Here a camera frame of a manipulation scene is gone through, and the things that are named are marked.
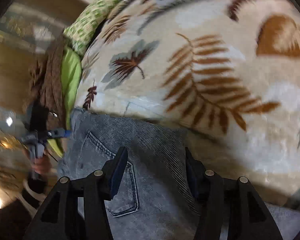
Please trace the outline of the person left hand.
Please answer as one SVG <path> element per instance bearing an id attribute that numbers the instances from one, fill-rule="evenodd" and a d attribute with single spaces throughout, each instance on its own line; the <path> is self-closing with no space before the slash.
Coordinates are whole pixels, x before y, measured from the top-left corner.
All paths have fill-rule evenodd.
<path id="1" fill-rule="evenodd" d="M 33 171 L 41 176 L 46 176 L 49 174 L 52 167 L 49 157 L 45 154 L 42 156 L 42 158 L 35 159 L 31 166 Z"/>

